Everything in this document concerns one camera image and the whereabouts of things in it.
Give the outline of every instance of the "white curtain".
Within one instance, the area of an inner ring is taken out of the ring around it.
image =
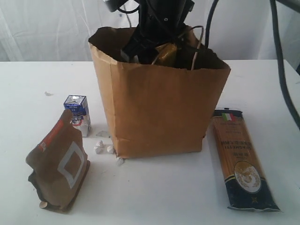
[[[212,0],[194,0],[186,24],[205,25]],[[127,10],[136,7],[133,0]],[[300,14],[277,3],[285,58],[300,62]],[[130,15],[137,25],[138,14]],[[91,60],[88,38],[102,26],[127,27],[103,0],[1,0],[0,61]],[[220,0],[210,48],[223,60],[275,59],[269,0]]]

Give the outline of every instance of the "brown paper bag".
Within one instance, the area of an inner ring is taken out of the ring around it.
[[[191,71],[195,52],[186,48],[177,52],[176,68],[126,63],[120,49],[133,31],[103,27],[89,39],[118,156],[140,158],[200,151],[229,66],[205,49]],[[190,45],[198,43],[193,32],[185,38]]]
[[[50,133],[26,157],[33,168],[29,176],[41,208],[65,212],[79,192],[90,162],[83,149],[80,130],[72,126],[73,115],[65,110]]]

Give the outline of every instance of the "white tabletop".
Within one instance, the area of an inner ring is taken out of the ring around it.
[[[194,225],[299,224],[300,132],[280,91],[275,60],[227,61],[232,71],[218,106],[235,107],[253,139],[275,201],[283,212],[227,209],[222,171],[210,131],[200,153],[126,160],[96,155],[107,129],[92,62],[0,63],[1,224]],[[300,109],[300,76],[285,62]],[[52,93],[46,96],[45,91]],[[93,132],[84,138],[91,167],[68,215],[39,208],[26,155],[53,127],[69,94],[86,95]]]

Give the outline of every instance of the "italian flag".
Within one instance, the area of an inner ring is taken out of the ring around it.
[[[234,121],[234,116],[232,113],[222,113],[222,117],[225,121]]]

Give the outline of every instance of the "small white rock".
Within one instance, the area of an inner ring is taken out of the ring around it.
[[[112,145],[108,145],[107,148],[106,148],[106,151],[109,154],[114,154],[115,153],[115,150],[114,150]]]
[[[104,148],[103,141],[101,140],[101,141],[97,142],[96,147]]]
[[[122,165],[124,163],[124,159],[120,158],[120,157],[116,157],[116,164],[118,166]]]
[[[103,148],[100,148],[98,146],[94,147],[94,150],[95,150],[96,154],[101,154],[103,152]]]

